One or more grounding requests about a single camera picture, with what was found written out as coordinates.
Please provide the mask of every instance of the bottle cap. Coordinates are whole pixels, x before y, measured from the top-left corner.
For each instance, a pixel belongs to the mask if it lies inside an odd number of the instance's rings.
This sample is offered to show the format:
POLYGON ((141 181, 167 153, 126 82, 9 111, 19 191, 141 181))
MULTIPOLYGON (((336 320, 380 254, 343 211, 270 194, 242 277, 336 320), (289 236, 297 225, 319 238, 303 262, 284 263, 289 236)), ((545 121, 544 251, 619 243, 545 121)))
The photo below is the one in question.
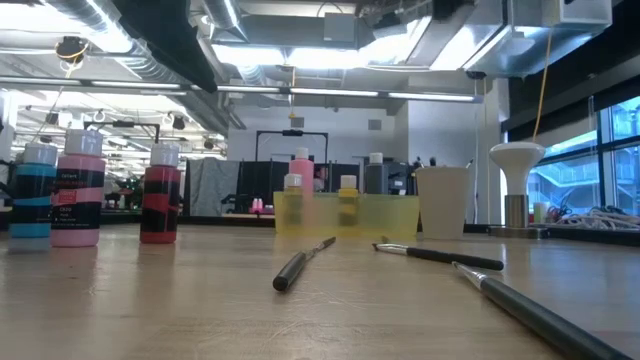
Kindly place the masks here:
POLYGON ((355 175, 340 176, 340 189, 355 189, 358 178, 355 175))
POLYGON ((151 166, 178 167, 180 148, 172 144, 153 144, 151 146, 151 166))
POLYGON ((296 159, 309 159, 309 149, 307 148, 297 148, 296 149, 296 159))
POLYGON ((64 143, 64 153, 102 156, 102 134, 92 130, 69 129, 64 143))
POLYGON ((24 146, 24 162, 54 166, 58 158, 58 148, 53 145, 29 143, 24 146))
POLYGON ((301 187, 302 186, 302 175, 300 174, 287 174, 284 177, 284 188, 289 188, 292 186, 301 187))
POLYGON ((369 164, 382 164, 382 153, 369 154, 369 164))

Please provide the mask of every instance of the pink bottle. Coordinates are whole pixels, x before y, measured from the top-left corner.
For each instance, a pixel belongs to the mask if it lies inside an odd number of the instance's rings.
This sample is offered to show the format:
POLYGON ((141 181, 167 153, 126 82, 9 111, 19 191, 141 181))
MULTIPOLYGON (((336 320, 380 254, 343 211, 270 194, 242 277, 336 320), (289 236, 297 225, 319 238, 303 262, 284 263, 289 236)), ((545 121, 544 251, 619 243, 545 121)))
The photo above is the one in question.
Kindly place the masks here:
POLYGON ((296 159, 289 163, 289 173, 302 176, 303 194, 313 193, 313 161, 309 160, 309 149, 296 149, 296 159))
POLYGON ((105 163, 102 134, 89 130, 67 130, 65 156, 58 160, 51 245, 95 246, 100 238, 100 208, 105 163))

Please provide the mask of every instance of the wooden table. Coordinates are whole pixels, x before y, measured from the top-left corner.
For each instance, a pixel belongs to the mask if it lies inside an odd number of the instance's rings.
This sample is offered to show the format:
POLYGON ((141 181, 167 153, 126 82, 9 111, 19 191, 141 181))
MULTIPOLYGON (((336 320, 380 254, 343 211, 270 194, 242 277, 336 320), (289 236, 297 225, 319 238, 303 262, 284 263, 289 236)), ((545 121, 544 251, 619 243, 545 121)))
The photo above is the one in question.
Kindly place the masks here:
MULTIPOLYGON (((98 248, 24 254, 1 241, 1 358, 558 357, 450 266, 376 253, 372 239, 338 239, 283 295, 273 276, 320 239, 181 226, 175 246, 154 246, 138 228, 106 226, 98 248)), ((640 250, 484 236, 421 246, 503 259, 494 276, 640 358, 640 250)))

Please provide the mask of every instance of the glass window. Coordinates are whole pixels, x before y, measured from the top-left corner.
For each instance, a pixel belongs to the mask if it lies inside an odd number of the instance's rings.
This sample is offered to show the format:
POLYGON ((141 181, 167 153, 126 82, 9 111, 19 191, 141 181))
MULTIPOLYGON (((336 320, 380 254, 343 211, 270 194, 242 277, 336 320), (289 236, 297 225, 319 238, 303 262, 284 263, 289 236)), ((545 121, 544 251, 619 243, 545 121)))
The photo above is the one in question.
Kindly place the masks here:
POLYGON ((640 96, 611 107, 613 140, 640 135, 640 96))
POLYGON ((640 215, 640 147, 616 150, 613 163, 616 207, 640 215))
POLYGON ((600 206, 598 157, 588 155, 533 168, 527 182, 529 211, 536 202, 565 204, 574 214, 600 206))
POLYGON ((549 146, 544 157, 565 154, 574 150, 580 150, 588 147, 594 147, 598 143, 598 132, 596 130, 589 131, 586 134, 576 136, 559 144, 549 146))

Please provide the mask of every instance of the small bottle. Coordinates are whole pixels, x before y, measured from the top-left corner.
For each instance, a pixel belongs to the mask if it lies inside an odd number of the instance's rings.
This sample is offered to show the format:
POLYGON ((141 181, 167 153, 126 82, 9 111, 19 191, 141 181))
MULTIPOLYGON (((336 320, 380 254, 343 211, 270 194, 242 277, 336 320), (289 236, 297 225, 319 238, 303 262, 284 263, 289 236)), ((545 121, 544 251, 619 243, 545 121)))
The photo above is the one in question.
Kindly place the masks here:
POLYGON ((382 153, 369 154, 369 165, 364 170, 364 192, 366 194, 387 194, 389 192, 389 174, 382 159, 382 153))
POLYGON ((302 192, 313 193, 313 161, 309 160, 309 149, 296 149, 296 158, 289 163, 289 174, 302 176, 302 192))
POLYGON ((144 173, 140 242, 172 244, 178 231, 180 208, 180 148, 153 144, 151 166, 144 173))
POLYGON ((287 174, 284 177, 283 205, 285 209, 284 224, 288 230, 302 226, 303 199, 302 176, 287 174))
POLYGON ((355 230, 358 226, 358 189, 354 175, 340 176, 338 191, 338 226, 341 230, 355 230))
POLYGON ((16 191, 9 231, 13 238, 46 238, 51 234, 51 193, 56 180, 55 146, 30 143, 16 169, 16 191))
POLYGON ((69 129, 58 160, 53 195, 51 245, 95 246, 100 239, 105 162, 102 134, 69 129))

